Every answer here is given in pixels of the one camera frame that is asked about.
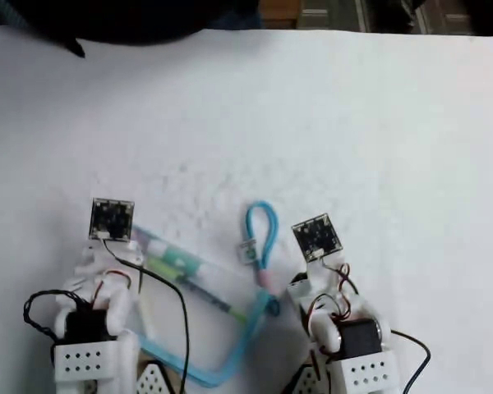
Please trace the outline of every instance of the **dark object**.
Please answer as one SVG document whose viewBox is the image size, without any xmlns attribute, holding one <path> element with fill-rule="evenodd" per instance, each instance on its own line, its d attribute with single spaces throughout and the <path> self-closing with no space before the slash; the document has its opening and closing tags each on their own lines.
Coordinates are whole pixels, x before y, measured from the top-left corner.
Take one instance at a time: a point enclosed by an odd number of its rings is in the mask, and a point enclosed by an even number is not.
<svg viewBox="0 0 493 394">
<path fill-rule="evenodd" d="M 292 394 L 294 392 L 294 388 L 297 385 L 297 382 L 299 382 L 299 378 L 302 376 L 303 369 L 305 369 L 307 367 L 311 367 L 311 366 L 312 366 L 312 364 L 302 364 L 299 367 L 299 369 L 296 371 L 296 373 L 293 375 L 293 377 L 290 379 L 289 384 L 287 386 L 285 386 L 285 388 L 283 389 L 281 394 Z"/>
<path fill-rule="evenodd" d="M 114 44 L 155 44 L 201 29 L 226 11 L 257 8 L 258 0 L 8 0 L 41 34 L 84 57 L 77 38 Z"/>
<path fill-rule="evenodd" d="M 113 341 L 106 328 L 106 309 L 90 309 L 70 312 L 66 318 L 66 334 L 63 343 Z"/>
<path fill-rule="evenodd" d="M 39 298 L 41 296 L 58 296 L 58 295 L 62 295 L 62 296 L 65 295 L 69 299 L 73 300 L 75 302 L 75 306 L 76 306 L 77 311 L 86 312 L 86 311 L 90 311 L 92 309 L 91 303 L 84 300 L 83 298 L 80 298 L 77 294 L 75 294 L 72 291 L 55 289 L 55 290 L 38 291 L 38 292 L 32 294 L 30 296 L 30 298 L 24 303 L 24 322 L 28 323 L 36 331 L 41 332 L 45 336 L 53 339 L 53 342 L 55 344 L 59 342 L 57 334 L 55 334 L 51 328 L 42 327 L 40 324 L 35 322 L 30 317 L 30 311 L 31 311 L 31 305 L 33 304 L 33 301 L 35 301 L 37 298 Z"/>
<path fill-rule="evenodd" d="M 90 239 L 98 240 L 99 233 L 109 234 L 110 241 L 129 241 L 134 203 L 116 199 L 93 199 Z"/>
<path fill-rule="evenodd" d="M 476 34 L 493 35 L 493 0 L 464 0 Z"/>
<path fill-rule="evenodd" d="M 376 28 L 381 33 L 409 33 L 414 26 L 414 10 L 423 0 L 372 0 Z"/>
<path fill-rule="evenodd" d="M 372 318 L 360 318 L 337 322 L 342 344 L 338 360 L 351 359 L 360 355 L 380 353 L 381 341 L 376 322 Z"/>
<path fill-rule="evenodd" d="M 327 213 L 293 226 L 293 232 L 308 263 L 343 249 Z"/>
</svg>

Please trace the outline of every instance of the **black wire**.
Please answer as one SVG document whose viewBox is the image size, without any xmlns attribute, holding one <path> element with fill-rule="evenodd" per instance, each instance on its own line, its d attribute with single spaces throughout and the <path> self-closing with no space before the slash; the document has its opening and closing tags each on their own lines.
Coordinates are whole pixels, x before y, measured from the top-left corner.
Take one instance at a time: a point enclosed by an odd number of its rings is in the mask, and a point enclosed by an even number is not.
<svg viewBox="0 0 493 394">
<path fill-rule="evenodd" d="M 49 296 L 49 295 L 51 296 L 65 295 L 66 297 L 71 298 L 72 300 L 75 301 L 77 310 L 91 309 L 91 304 L 88 301 L 84 300 L 83 298 L 80 298 L 74 292 L 68 290 L 59 290 L 59 289 L 42 290 L 42 291 L 37 291 L 36 293 L 30 296 L 30 298 L 24 303 L 24 321 L 28 323 L 31 327 L 35 328 L 36 331 L 42 332 L 45 336 L 53 339 L 53 342 L 56 343 L 59 341 L 57 334 L 55 334 L 53 330 L 49 327 L 42 327 L 40 324 L 35 322 L 30 317 L 31 305 L 33 304 L 33 301 L 40 296 Z"/>
<path fill-rule="evenodd" d="M 426 346 L 425 343 L 422 341 L 419 341 L 418 339 L 411 337 L 408 334 L 404 334 L 403 332 L 396 331 L 396 330 L 391 330 L 391 332 L 395 335 L 398 335 L 400 337 L 404 337 L 405 339 L 408 339 L 409 341 L 413 341 L 417 345 L 419 345 L 423 350 L 426 351 L 426 358 L 423 360 L 423 362 L 420 364 L 418 369 L 415 371 L 415 373 L 411 376 L 409 379 L 408 384 L 405 385 L 405 388 L 403 389 L 403 394 L 408 394 L 409 390 L 411 389 L 411 386 L 414 384 L 415 380 L 420 376 L 424 368 L 429 364 L 429 360 L 431 359 L 431 351 L 429 348 Z"/>
<path fill-rule="evenodd" d="M 102 244 L 104 245 L 104 248 L 110 253 L 120 264 L 125 265 L 129 268 L 136 269 L 140 273 L 144 273 L 145 275 L 148 275 L 149 277 L 152 277 L 153 279 L 156 279 L 157 281 L 163 283 L 164 285 L 168 286 L 171 288 L 173 291 L 177 293 L 179 296 L 179 299 L 181 300 L 181 305 L 182 305 L 182 313 L 184 314 L 184 329 L 187 337 L 187 355 L 184 359 L 184 368 L 182 371 L 182 379 L 181 379 L 181 387 L 179 389 L 179 393 L 183 394 L 184 393 L 184 386 L 187 380 L 187 374 L 188 374 L 188 360 L 190 358 L 190 333 L 188 332 L 188 312 L 187 312 L 187 306 L 184 302 L 184 297 L 182 296 L 181 291 L 171 282 L 167 281 L 166 279 L 160 277 L 156 273 L 140 266 L 136 265 L 134 263 L 130 263 L 129 261 L 125 259 L 121 259 L 117 257 L 114 252 L 112 252 L 109 248 L 108 245 L 106 245 L 106 240 L 101 240 Z"/>
<path fill-rule="evenodd" d="M 327 264 L 325 264 L 325 262 L 323 261 L 323 259 L 321 260 L 321 262 L 322 262 L 322 265 L 323 265 L 324 268 L 327 268 L 330 271 L 334 271 L 335 273 L 337 273 L 342 278 L 343 281 L 347 282 L 350 285 L 350 287 L 354 290 L 354 292 L 356 294 L 358 294 L 358 295 L 360 294 L 358 292 L 358 288 L 356 287 L 356 285 L 354 284 L 354 282 L 348 277 L 347 274 L 345 274 L 344 272 L 342 272 L 341 269 L 329 267 Z M 411 376 L 411 378 L 409 379 L 408 383 L 405 385 L 405 388 L 403 389 L 403 394 L 408 394 L 409 393 L 409 390 L 411 390 L 411 386 L 415 383 L 415 381 L 418 379 L 418 377 L 422 374 L 422 371 L 424 370 L 424 368 L 429 364 L 429 361 L 431 360 L 431 351 L 429 350 L 429 347 L 426 346 L 426 344 L 424 344 L 422 341 L 419 341 L 415 337 L 411 337 L 410 335 L 404 334 L 403 332 L 400 332 L 400 331 L 391 330 L 391 332 L 393 334 L 395 334 L 395 335 L 398 335 L 400 337 L 403 337 L 405 339 L 408 339 L 409 341 L 412 341 L 412 342 L 416 343 L 423 350 L 426 351 L 426 358 L 422 361 L 422 363 L 420 364 L 420 366 L 418 367 L 418 369 Z M 327 364 L 332 360 L 332 357 L 333 356 L 331 356 L 331 358 L 327 360 Z"/>
</svg>

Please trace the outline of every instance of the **wire bundle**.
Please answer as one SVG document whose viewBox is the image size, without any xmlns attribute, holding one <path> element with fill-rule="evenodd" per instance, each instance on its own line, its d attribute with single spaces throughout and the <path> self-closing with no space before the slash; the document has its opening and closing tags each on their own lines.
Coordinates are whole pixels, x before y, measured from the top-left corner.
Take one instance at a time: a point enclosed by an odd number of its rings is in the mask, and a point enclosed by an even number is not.
<svg viewBox="0 0 493 394">
<path fill-rule="evenodd" d="M 358 291 L 358 289 L 357 289 L 357 287 L 356 287 L 356 285 L 354 284 L 354 282 L 349 278 L 349 274 L 351 272 L 351 267 L 350 267 L 350 265 L 348 263 L 341 264 L 339 268 L 332 268 L 332 267 L 326 265 L 323 259 L 321 260 L 321 263 L 322 263 L 322 265 L 323 265 L 324 268 L 327 268 L 330 271 L 333 271 L 333 272 L 337 273 L 340 276 L 340 281 L 339 281 L 339 284 L 338 284 L 338 292 L 341 294 L 341 296 L 343 298 L 343 301 L 344 301 L 344 303 L 346 304 L 347 307 L 346 307 L 346 309 L 345 309 L 344 312 L 341 312 L 341 310 L 339 308 L 339 305 L 336 302 L 336 299 L 332 295 L 327 294 L 327 293 L 321 293 L 321 294 L 319 294 L 311 302 L 311 306 L 309 307 L 309 309 L 307 311 L 307 314 L 306 314 L 306 328 L 307 328 L 307 333 L 309 335 L 311 334 L 310 333 L 311 316 L 312 316 L 312 314 L 314 313 L 315 310 L 323 307 L 323 305 L 321 305 L 319 308 L 316 308 L 317 303 L 323 297 L 327 297 L 327 298 L 331 299 L 336 304 L 336 306 L 337 306 L 337 308 L 339 310 L 339 312 L 337 314 L 336 313 L 332 313 L 330 315 L 333 323 L 336 324 L 336 322 L 339 322 L 339 321 L 342 321 L 342 320 L 346 320 L 346 319 L 348 319 L 351 316 L 351 303 L 349 302 L 347 296 L 343 293 L 343 285 L 345 283 L 347 283 L 352 288 L 352 290 L 354 291 L 355 294 L 357 294 L 357 295 L 360 294 L 359 291 Z M 426 352 L 426 358 L 422 361 L 422 363 L 420 364 L 420 366 L 417 368 L 417 370 L 411 376 L 411 378 L 409 379 L 408 383 L 405 385 L 405 388 L 403 389 L 403 394 L 408 394 L 409 393 L 409 390 L 412 387 L 412 385 L 415 383 L 415 381 L 417 380 L 417 378 L 420 376 L 420 374 L 422 373 L 422 371 L 424 370 L 424 368 L 429 364 L 429 361 L 431 360 L 431 351 L 429 350 L 429 347 L 427 347 L 426 344 L 424 344 L 422 341 L 419 341 L 415 337 L 411 337 L 408 334 L 405 334 L 403 332 L 396 331 L 396 330 L 391 330 L 391 332 L 394 335 L 397 335 L 399 337 L 403 337 L 405 339 L 408 339 L 409 341 L 412 341 L 412 342 L 416 343 L 417 345 L 419 345 Z M 324 355 L 327 355 L 329 357 L 329 359 L 327 360 L 327 363 L 329 363 L 331 360 L 333 360 L 335 358 L 335 356 L 336 356 L 336 354 L 330 354 L 330 353 L 328 353 L 325 350 L 324 347 L 320 348 L 320 353 L 322 353 Z"/>
<path fill-rule="evenodd" d="M 173 289 L 177 295 L 179 296 L 179 299 L 181 300 L 181 305 L 182 305 L 182 312 L 184 314 L 184 326 L 185 326 L 185 333 L 186 333 L 186 338 L 187 338 L 187 355 L 186 355 L 186 358 L 185 358 L 185 363 L 184 363 L 184 369 L 182 371 L 182 379 L 181 379 L 181 386 L 179 388 L 179 392 L 180 393 L 184 393 L 184 387 L 185 387 L 185 384 L 186 384 L 186 380 L 187 380 L 187 373 L 188 373 L 188 361 L 189 361 L 189 357 L 190 357 L 190 333 L 188 331 L 188 314 L 187 314 L 187 306 L 185 304 L 185 301 L 184 301 L 184 297 L 182 296 L 182 293 L 179 291 L 179 289 L 173 285 L 172 283 L 168 282 L 167 280 L 163 279 L 162 277 L 160 277 L 159 275 L 157 275 L 156 273 L 153 273 L 151 271 L 149 271 L 148 269 L 144 268 L 144 267 L 141 267 L 140 265 L 136 265 L 134 263 L 131 263 L 125 259 L 120 259 L 119 257 L 117 257 L 114 252 L 112 252 L 108 246 L 106 245 L 106 240 L 101 240 L 104 248 L 122 265 L 125 265 L 129 268 L 133 268 L 133 269 L 136 269 L 137 271 L 139 271 L 141 274 L 145 274 L 145 275 L 148 275 L 149 277 L 152 277 L 153 279 L 163 283 L 164 285 L 170 287 L 171 289 Z M 107 275 L 109 273 L 112 273 L 112 274 L 117 274 L 117 275 L 121 275 L 121 276 L 124 276 L 127 278 L 128 280 L 128 288 L 130 287 L 131 285 L 131 278 L 123 271 L 118 271 L 116 269 L 111 269 L 111 270 L 108 270 L 104 273 L 104 275 Z M 47 337 L 50 337 L 52 340 L 53 340 L 53 345 L 51 346 L 51 359 L 53 361 L 53 350 L 54 350 L 54 347 L 57 346 L 59 343 L 60 343 L 60 340 L 58 339 L 57 335 L 53 332 L 53 330 L 49 327 L 43 327 L 41 326 L 40 324 L 38 324 L 37 322 L 35 322 L 31 317 L 30 317 L 30 310 L 31 310 L 31 306 L 33 304 L 33 301 L 40 297 L 40 296 L 48 296 L 48 295 L 53 295 L 53 296 L 58 296 L 58 295 L 65 295 L 66 297 L 72 299 L 73 301 L 75 301 L 75 304 L 76 304 L 76 310 L 77 311 L 86 311 L 86 310 L 92 310 L 93 309 L 93 305 L 97 299 L 97 296 L 99 295 L 99 291 L 101 289 L 101 287 L 103 286 L 104 284 L 104 281 L 101 281 L 100 284 L 97 286 L 97 289 L 95 290 L 95 293 L 94 293 L 94 296 L 93 296 L 93 299 L 91 302 L 89 301 L 86 301 L 84 300 L 83 298 L 79 297 L 76 293 L 72 292 L 72 291 L 67 291 L 67 290 L 59 290 L 59 289 L 55 289 L 55 290 L 44 290 L 44 291 L 38 291 L 36 293 L 34 293 L 33 295 L 30 296 L 30 298 L 24 303 L 24 321 L 26 323 L 28 323 L 31 327 L 33 327 L 36 331 L 38 332 L 42 332 L 45 336 Z"/>
</svg>

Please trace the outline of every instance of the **electrical wire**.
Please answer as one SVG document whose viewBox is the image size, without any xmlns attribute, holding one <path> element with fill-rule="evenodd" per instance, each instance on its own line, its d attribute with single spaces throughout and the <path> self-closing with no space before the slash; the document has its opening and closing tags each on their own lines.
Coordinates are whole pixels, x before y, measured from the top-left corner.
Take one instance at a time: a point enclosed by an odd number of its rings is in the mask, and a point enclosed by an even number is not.
<svg viewBox="0 0 493 394">
<path fill-rule="evenodd" d="M 172 283 L 170 283 L 166 279 L 160 277 L 156 273 L 153 273 L 152 271 L 150 271 L 150 270 L 148 270 L 148 269 L 146 269 L 140 265 L 136 265 L 136 264 L 131 263 L 125 259 L 121 259 L 121 258 L 117 257 L 114 254 L 114 252 L 112 252 L 108 248 L 108 245 L 106 244 L 106 240 L 100 240 L 100 241 L 102 242 L 104 248 L 108 251 L 108 253 L 110 253 L 113 256 L 113 258 L 116 259 L 120 264 L 125 265 L 129 268 L 136 269 L 140 273 L 148 275 L 149 277 L 152 277 L 153 279 L 155 279 L 155 280 L 163 283 L 164 285 L 168 286 L 169 288 L 171 288 L 179 296 L 179 299 L 181 300 L 181 305 L 182 305 L 182 313 L 184 315 L 184 329 L 185 329 L 185 334 L 186 334 L 186 338 L 187 338 L 187 344 L 186 344 L 187 351 L 186 351 L 186 356 L 185 356 L 185 360 L 184 360 L 184 367 L 183 367 L 183 371 L 182 371 L 181 386 L 179 388 L 179 393 L 183 394 L 184 393 L 184 387 L 185 387 L 186 380 L 187 380 L 187 374 L 188 374 L 188 361 L 190 359 L 190 333 L 188 331 L 187 306 L 185 304 L 184 297 L 182 296 L 181 291 L 175 285 L 173 285 Z"/>
<path fill-rule="evenodd" d="M 127 288 L 128 288 L 128 290 L 130 289 L 131 277 L 127 273 L 125 273 L 124 271 L 119 271 L 118 269 L 109 269 L 109 270 L 104 272 L 104 276 L 106 277 L 109 273 L 114 273 L 116 275 L 120 275 L 121 277 L 125 277 L 126 280 L 128 281 Z M 104 286 L 104 279 L 102 281 L 100 281 L 99 285 L 97 286 L 97 289 L 95 290 L 95 293 L 93 295 L 93 299 L 91 300 L 91 307 L 92 308 L 95 307 L 95 301 L 97 300 L 97 297 L 99 296 L 99 292 L 100 292 L 100 289 L 102 288 L 102 286 Z"/>
<path fill-rule="evenodd" d="M 279 221 L 278 215 L 274 211 L 274 208 L 272 208 L 272 205 L 266 201 L 255 202 L 248 208 L 245 216 L 246 236 L 249 240 L 256 238 L 254 235 L 254 228 L 252 226 L 252 213 L 255 208 L 263 209 L 269 219 L 269 232 L 266 236 L 265 245 L 263 246 L 263 253 L 261 258 L 256 260 L 256 267 L 259 272 L 266 270 L 269 266 L 270 254 L 272 253 L 272 249 L 274 248 L 274 244 L 278 236 Z M 273 316 L 279 315 L 281 308 L 278 299 L 274 295 L 271 295 L 270 297 L 269 303 L 267 304 L 267 310 Z"/>
<path fill-rule="evenodd" d="M 422 341 L 416 339 L 415 337 L 411 337 L 408 334 L 404 334 L 403 332 L 396 331 L 396 330 L 391 330 L 391 332 L 394 335 L 398 335 L 399 337 L 403 337 L 405 339 L 408 339 L 409 341 L 412 341 L 419 345 L 423 350 L 426 351 L 426 358 L 422 361 L 418 369 L 415 371 L 415 373 L 411 376 L 409 379 L 408 383 L 405 385 L 405 388 L 403 389 L 403 394 L 408 394 L 409 390 L 411 389 L 411 386 L 415 383 L 417 378 L 420 376 L 424 368 L 429 364 L 429 361 L 431 360 L 431 351 L 429 350 L 429 347 Z"/>
<path fill-rule="evenodd" d="M 345 263 L 348 267 L 349 267 L 349 273 L 350 273 L 350 266 L 348 263 Z M 352 288 L 352 290 L 354 291 L 355 294 L 360 294 L 360 292 L 358 291 L 358 288 L 356 287 L 356 285 L 354 284 L 354 282 L 351 280 L 350 277 L 348 277 L 348 274 L 344 273 L 341 269 L 339 268 L 332 268 L 330 266 L 328 266 L 325 261 L 323 260 L 323 258 L 321 258 L 321 265 L 323 266 L 323 268 L 327 268 L 329 269 L 330 271 L 334 272 L 334 273 L 337 273 L 341 278 L 342 278 L 342 281 L 344 281 L 343 283 L 348 283 L 349 286 Z"/>
<path fill-rule="evenodd" d="M 75 301 L 77 311 L 92 308 L 91 303 L 89 303 L 88 301 L 79 297 L 74 292 L 68 291 L 68 290 L 59 290 L 59 289 L 42 290 L 42 291 L 37 291 L 36 293 L 32 294 L 30 296 L 30 298 L 24 303 L 24 322 L 28 323 L 36 331 L 42 332 L 45 336 L 50 337 L 53 340 L 54 345 L 59 342 L 57 334 L 55 334 L 51 328 L 42 327 L 40 324 L 35 322 L 30 317 L 30 311 L 31 311 L 31 306 L 33 305 L 33 301 L 35 301 L 35 299 L 37 299 L 38 297 L 40 297 L 40 296 L 58 296 L 58 295 L 62 295 L 62 296 L 65 295 L 66 297 Z"/>
<path fill-rule="evenodd" d="M 325 261 L 323 259 L 321 259 L 321 264 L 323 265 L 324 268 L 327 268 L 330 271 L 333 271 L 333 272 L 337 273 L 342 278 L 341 281 L 338 284 L 338 291 L 340 291 L 342 293 L 343 284 L 348 283 L 350 285 L 350 287 L 354 290 L 354 292 L 357 295 L 360 294 L 358 292 L 358 289 L 357 289 L 356 285 L 354 284 L 354 282 L 351 281 L 351 279 L 348 277 L 349 274 L 350 274 L 350 272 L 351 272 L 351 269 L 350 269 L 350 266 L 347 263 L 342 264 L 339 269 L 329 267 L 327 264 L 325 264 Z M 411 376 L 411 378 L 409 379 L 408 383 L 405 385 L 405 388 L 403 389 L 403 394 L 408 394 L 409 393 L 409 390 L 412 387 L 412 385 L 415 383 L 415 381 L 418 379 L 418 377 L 422 374 L 422 371 L 424 370 L 424 368 L 429 364 L 429 361 L 431 360 L 431 351 L 429 350 L 429 347 L 427 347 L 427 345 L 425 343 L 423 343 L 422 341 L 416 339 L 415 337 L 411 337 L 408 334 L 405 334 L 403 332 L 396 331 L 396 330 L 391 330 L 391 332 L 394 335 L 398 335 L 400 337 L 403 337 L 405 339 L 408 339 L 409 341 L 412 341 L 412 342 L 416 343 L 417 345 L 419 345 L 426 352 L 426 358 L 422 361 L 422 363 L 420 364 L 420 366 L 417 368 L 417 370 Z M 332 357 L 335 356 L 335 355 L 329 355 L 329 356 L 330 356 L 330 360 L 327 360 L 327 364 L 332 360 Z"/>
<path fill-rule="evenodd" d="M 320 301 L 323 297 L 329 298 L 335 305 L 336 308 L 338 308 L 339 313 L 341 314 L 341 309 L 339 308 L 338 302 L 336 302 L 336 299 L 330 295 L 329 293 L 321 293 L 319 294 L 312 302 L 311 305 L 309 306 L 309 309 L 306 312 L 306 317 L 305 317 L 305 327 L 306 327 L 306 333 L 310 336 L 311 335 L 311 317 L 314 311 L 316 310 L 316 304 L 318 301 Z"/>
<path fill-rule="evenodd" d="M 104 276 L 107 276 L 109 273 L 114 273 L 115 275 L 125 277 L 128 280 L 127 288 L 129 289 L 131 287 L 131 277 L 124 271 L 119 271 L 118 269 L 109 269 L 108 271 L 104 272 Z"/>
</svg>

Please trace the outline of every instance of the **white table surface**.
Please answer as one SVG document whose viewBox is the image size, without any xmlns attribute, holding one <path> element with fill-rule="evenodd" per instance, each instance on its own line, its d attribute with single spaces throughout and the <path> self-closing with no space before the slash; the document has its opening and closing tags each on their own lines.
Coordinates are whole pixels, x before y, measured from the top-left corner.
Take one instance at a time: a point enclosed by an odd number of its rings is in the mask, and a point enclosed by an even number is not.
<svg viewBox="0 0 493 394">
<path fill-rule="evenodd" d="M 328 212 L 363 295 L 433 351 L 412 393 L 493 394 L 493 39 L 83 44 L 85 60 L 0 27 L 0 393 L 52 392 L 49 342 L 21 307 L 71 274 L 90 199 L 108 196 L 233 268 L 244 204 L 271 201 L 281 289 L 303 267 L 291 225 Z M 279 392 L 306 350 L 284 306 L 210 392 Z M 407 379 L 423 353 L 398 345 Z"/>
</svg>

